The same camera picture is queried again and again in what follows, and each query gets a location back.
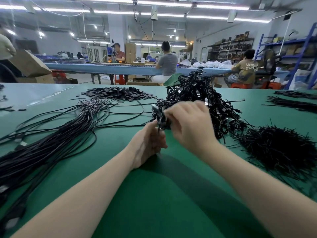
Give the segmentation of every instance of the hand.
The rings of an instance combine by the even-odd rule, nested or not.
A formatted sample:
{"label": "hand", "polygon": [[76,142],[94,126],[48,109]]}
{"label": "hand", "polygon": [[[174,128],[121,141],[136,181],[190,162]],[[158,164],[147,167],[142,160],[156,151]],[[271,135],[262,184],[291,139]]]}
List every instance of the hand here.
{"label": "hand", "polygon": [[145,125],[137,132],[127,148],[134,153],[133,169],[139,168],[152,155],[161,152],[161,148],[167,148],[164,131],[158,134],[157,120]]}
{"label": "hand", "polygon": [[175,139],[190,152],[200,157],[217,141],[209,110],[202,101],[179,102],[164,111],[171,120]]}

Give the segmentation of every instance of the long workbench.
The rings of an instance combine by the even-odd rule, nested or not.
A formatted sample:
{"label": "long workbench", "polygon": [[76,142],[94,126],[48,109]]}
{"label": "long workbench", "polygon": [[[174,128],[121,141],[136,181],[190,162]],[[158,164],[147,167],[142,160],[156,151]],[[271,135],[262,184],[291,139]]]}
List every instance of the long workbench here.
{"label": "long workbench", "polygon": [[[62,70],[65,72],[81,72],[81,73],[91,73],[92,80],[94,80],[94,74],[128,74],[128,75],[162,75],[162,70],[156,69],[155,67],[123,67],[114,65],[94,65],[91,63],[86,64],[59,64],[59,63],[47,63],[46,66],[50,69]],[[191,71],[195,71],[197,68],[176,68],[176,73],[182,73],[183,75],[188,75]],[[220,75],[229,73],[230,69],[221,68],[204,68],[204,75]],[[264,71],[257,71],[256,73],[262,74]],[[275,76],[283,80],[287,75],[288,71],[276,71]]]}
{"label": "long workbench", "polygon": [[[0,111],[1,137],[11,133],[17,124],[37,114],[76,105],[78,100],[69,99],[75,99],[81,92],[96,87],[93,84],[5,83],[4,85],[1,95],[6,95],[8,101],[1,102],[0,106],[14,105],[14,109],[26,108],[27,110],[24,112]],[[138,86],[138,88],[158,98],[166,97],[165,87]],[[277,127],[295,128],[297,132],[304,135],[309,132],[309,136],[317,140],[317,129],[311,127],[316,122],[315,114],[291,108],[261,106],[266,103],[266,97],[273,94],[273,90],[217,88],[216,91],[222,94],[223,99],[230,101],[245,99],[245,101],[232,104],[234,108],[243,112],[242,118],[252,125],[270,124],[271,118],[272,123]],[[143,104],[154,102],[156,100],[141,100]],[[136,101],[125,103],[137,104]],[[140,106],[123,106],[113,107],[111,111],[128,113],[141,110]],[[145,112],[150,111],[150,105],[145,105]],[[111,114],[106,122],[124,120],[129,117],[131,115]],[[71,115],[62,116],[51,125],[55,127],[73,118]],[[124,124],[136,125],[150,119],[151,114],[148,113]],[[96,130],[98,138],[93,147],[75,157],[59,162],[32,193],[27,203],[25,216],[19,221],[17,228],[119,153],[140,129],[141,127],[111,127]],[[235,144],[229,135],[225,138],[228,146]],[[169,146],[167,149],[163,149],[157,158],[151,158],[145,165],[127,176],[101,219],[93,238],[270,237],[220,175],[181,147],[169,130],[166,131],[166,140]],[[15,146],[13,142],[3,145],[0,155],[13,150]],[[241,148],[234,148],[232,151],[242,158],[247,157]],[[9,200],[16,198],[23,189],[15,191]],[[0,209],[0,217],[7,207],[8,204]]]}

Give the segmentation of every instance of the green workbench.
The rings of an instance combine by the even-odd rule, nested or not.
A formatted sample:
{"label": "green workbench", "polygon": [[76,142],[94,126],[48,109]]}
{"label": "green workbench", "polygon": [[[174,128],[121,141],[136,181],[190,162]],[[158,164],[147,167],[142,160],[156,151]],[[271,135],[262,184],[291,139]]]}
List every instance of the green workbench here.
{"label": "green workbench", "polygon": [[[21,99],[28,99],[23,94],[23,90],[34,87],[34,84],[29,86],[28,84],[5,85],[6,88],[2,94],[7,95],[8,102],[10,102],[10,95],[20,95]],[[76,98],[76,95],[88,88],[105,87],[106,85],[63,85],[58,92],[52,91],[56,91],[52,88],[53,86],[54,84],[36,86],[43,88],[46,96],[41,96],[38,101],[33,97],[30,103],[25,100],[21,101],[27,111],[2,114],[0,136],[12,132],[17,124],[32,116],[77,104],[78,100],[69,101],[69,99]],[[165,87],[138,86],[138,88],[154,94],[158,98],[166,97]],[[15,93],[6,93],[6,90],[15,90]],[[245,99],[245,101],[232,104],[234,108],[243,112],[242,118],[252,125],[270,124],[271,118],[272,123],[277,127],[295,128],[301,134],[309,133],[314,140],[317,138],[317,130],[314,128],[317,120],[315,114],[291,108],[261,106],[266,103],[266,97],[273,94],[272,90],[218,88],[216,91],[222,94],[224,100]],[[156,100],[142,100],[141,102],[154,103]],[[111,111],[139,112],[141,110],[140,106],[123,106],[113,107]],[[151,106],[146,105],[145,112],[150,111]],[[129,117],[132,116],[110,115],[106,122],[124,120]],[[52,124],[47,124],[46,127],[63,124],[72,118],[74,116],[67,115]],[[125,124],[142,124],[150,119],[150,113],[143,114]],[[98,129],[96,131],[97,142],[92,148],[59,162],[31,194],[26,214],[16,228],[21,227],[50,202],[119,153],[140,129],[141,127]],[[40,137],[42,136],[30,138],[26,142],[33,142]],[[226,135],[225,139],[228,146],[236,143],[229,135]],[[157,157],[151,158],[141,168],[132,171],[125,179],[101,219],[93,235],[94,238],[270,237],[222,177],[182,148],[173,139],[169,130],[166,131],[166,141],[169,146],[167,149],[162,150]],[[15,146],[16,144],[12,143],[1,146],[0,155],[13,150]],[[247,157],[241,148],[232,149],[232,151],[242,158]],[[23,189],[20,188],[14,192],[9,202],[0,210],[0,217]],[[7,232],[6,237],[13,232],[14,230]]]}

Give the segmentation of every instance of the black hair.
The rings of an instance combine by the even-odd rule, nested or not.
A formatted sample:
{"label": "black hair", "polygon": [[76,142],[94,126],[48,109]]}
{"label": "black hair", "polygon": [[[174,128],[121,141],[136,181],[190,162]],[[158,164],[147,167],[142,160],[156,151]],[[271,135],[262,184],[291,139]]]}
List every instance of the black hair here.
{"label": "black hair", "polygon": [[245,59],[253,59],[255,52],[256,51],[254,49],[249,49],[244,52],[243,56],[245,57]]}
{"label": "black hair", "polygon": [[170,43],[168,41],[164,41],[162,43],[162,50],[165,52],[168,52],[170,50],[171,46]]}

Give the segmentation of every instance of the blue metal rack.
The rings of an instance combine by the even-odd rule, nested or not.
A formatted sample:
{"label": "blue metal rack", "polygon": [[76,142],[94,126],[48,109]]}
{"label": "blue metal rack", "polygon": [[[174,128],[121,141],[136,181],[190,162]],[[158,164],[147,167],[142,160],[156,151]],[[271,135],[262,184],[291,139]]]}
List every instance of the blue metal rack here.
{"label": "blue metal rack", "polygon": [[[301,53],[299,53],[299,54],[297,54],[297,55],[286,55],[286,56],[282,56],[282,59],[284,59],[284,58],[297,58],[297,62],[296,62],[296,64],[295,64],[295,67],[294,67],[294,69],[293,69],[293,70],[290,72],[290,74],[289,74],[289,75],[290,75],[290,78],[289,78],[289,80],[288,80],[288,83],[287,83],[285,89],[289,89],[289,86],[290,86],[290,84],[291,84],[291,82],[292,82],[292,80],[293,80],[293,78],[294,78],[294,75],[295,75],[296,71],[298,70],[298,67],[299,67],[300,62],[302,61],[303,58],[305,58],[305,57],[304,57],[304,52],[305,52],[305,50],[307,49],[308,44],[309,44],[309,43],[312,43],[312,42],[317,42],[317,36],[313,36],[313,33],[314,33],[314,31],[315,31],[316,28],[317,28],[317,22],[315,22],[315,23],[313,24],[313,26],[311,27],[311,30],[309,31],[309,34],[307,35],[306,38],[304,38],[304,39],[290,40],[290,41],[285,41],[285,42],[284,42],[283,45],[296,44],[296,43],[303,43],[303,44],[304,44]],[[257,48],[257,50],[256,50],[256,55],[255,55],[255,58],[254,58],[255,60],[257,60],[258,58],[261,58],[261,57],[262,57],[262,56],[259,56],[259,54],[260,54],[262,51],[264,51],[265,47],[267,47],[267,46],[268,46],[268,47],[272,47],[272,46],[282,45],[282,42],[262,43],[263,38],[272,38],[272,39],[274,39],[275,37],[277,37],[277,35],[275,35],[275,36],[273,36],[273,37],[265,37],[264,34],[262,34],[261,39],[260,39],[259,46],[258,46],[258,48]],[[313,70],[314,67],[315,67],[315,64],[316,64],[316,62],[317,62],[317,56],[312,57],[312,58],[314,58],[314,61],[313,61],[312,65],[311,65],[311,70]],[[313,78],[312,78],[311,81],[310,81],[310,84],[309,84],[309,86],[308,86],[309,89],[314,85],[315,80],[317,79],[317,74],[316,74],[316,73],[315,73],[315,75],[313,76]]]}

